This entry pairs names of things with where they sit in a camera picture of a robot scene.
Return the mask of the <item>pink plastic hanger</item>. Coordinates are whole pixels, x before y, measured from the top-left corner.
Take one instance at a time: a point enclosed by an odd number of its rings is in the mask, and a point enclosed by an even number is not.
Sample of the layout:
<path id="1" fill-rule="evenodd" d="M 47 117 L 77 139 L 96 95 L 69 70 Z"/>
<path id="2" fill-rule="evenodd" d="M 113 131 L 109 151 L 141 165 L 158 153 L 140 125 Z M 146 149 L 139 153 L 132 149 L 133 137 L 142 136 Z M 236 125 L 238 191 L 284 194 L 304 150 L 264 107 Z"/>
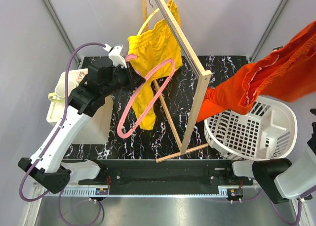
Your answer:
<path id="1" fill-rule="evenodd" d="M 162 93 L 163 89 L 166 88 L 175 71 L 175 60 L 168 58 L 147 72 L 145 76 L 145 82 L 136 91 L 134 91 L 118 123 L 117 134 L 120 138 L 130 137 L 137 128 L 147 131 L 153 129 L 156 121 L 153 105 L 159 98 L 159 95 Z M 152 81 L 162 77 L 166 77 L 166 79 L 160 89 L 156 92 L 156 94 L 154 94 L 150 85 Z M 124 131 L 123 125 L 130 109 L 133 109 L 137 120 L 130 130 Z"/>

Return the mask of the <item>orange shorts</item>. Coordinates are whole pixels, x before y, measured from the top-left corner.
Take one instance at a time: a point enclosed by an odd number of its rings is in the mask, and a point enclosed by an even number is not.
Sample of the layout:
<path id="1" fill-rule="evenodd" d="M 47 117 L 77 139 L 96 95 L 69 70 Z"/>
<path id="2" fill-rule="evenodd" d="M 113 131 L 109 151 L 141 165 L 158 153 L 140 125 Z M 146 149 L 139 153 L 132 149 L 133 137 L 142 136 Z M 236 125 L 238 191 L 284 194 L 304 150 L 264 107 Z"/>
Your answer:
<path id="1" fill-rule="evenodd" d="M 215 88 L 208 88 L 197 121 L 225 110 L 245 115 L 259 95 L 294 102 L 316 90 L 316 23 L 265 58 L 242 66 Z"/>

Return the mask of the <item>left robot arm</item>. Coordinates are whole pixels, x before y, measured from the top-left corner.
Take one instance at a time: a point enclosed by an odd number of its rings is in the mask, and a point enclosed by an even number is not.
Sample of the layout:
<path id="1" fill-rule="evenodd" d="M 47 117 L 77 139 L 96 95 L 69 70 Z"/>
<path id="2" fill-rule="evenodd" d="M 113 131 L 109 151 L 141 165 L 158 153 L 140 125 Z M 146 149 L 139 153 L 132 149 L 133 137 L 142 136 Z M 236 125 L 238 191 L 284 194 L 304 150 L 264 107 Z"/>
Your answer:
<path id="1" fill-rule="evenodd" d="M 79 86 L 66 99 L 61 120 L 53 127 L 40 148 L 30 157 L 21 158 L 18 167 L 53 194 L 61 192 L 69 183 L 92 180 L 102 184 L 107 177 L 105 165 L 97 160 L 66 164 L 63 157 L 76 135 L 105 104 L 109 95 L 119 90 L 139 90 L 145 78 L 127 67 L 91 65 Z"/>

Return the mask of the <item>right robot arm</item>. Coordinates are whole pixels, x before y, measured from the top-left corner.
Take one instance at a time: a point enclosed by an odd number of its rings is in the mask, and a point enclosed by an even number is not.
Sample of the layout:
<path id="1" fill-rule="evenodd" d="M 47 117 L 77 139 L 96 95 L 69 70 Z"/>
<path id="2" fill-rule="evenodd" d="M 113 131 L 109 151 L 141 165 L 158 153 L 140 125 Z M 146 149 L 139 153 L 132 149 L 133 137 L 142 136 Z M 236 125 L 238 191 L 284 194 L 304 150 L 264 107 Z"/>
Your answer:
<path id="1" fill-rule="evenodd" d="M 275 203 L 290 199 L 305 199 L 316 190 L 316 123 L 305 152 L 294 163 L 286 158 L 268 161 L 234 161 L 224 172 L 228 184 L 236 184 L 242 177 L 257 181 Z"/>

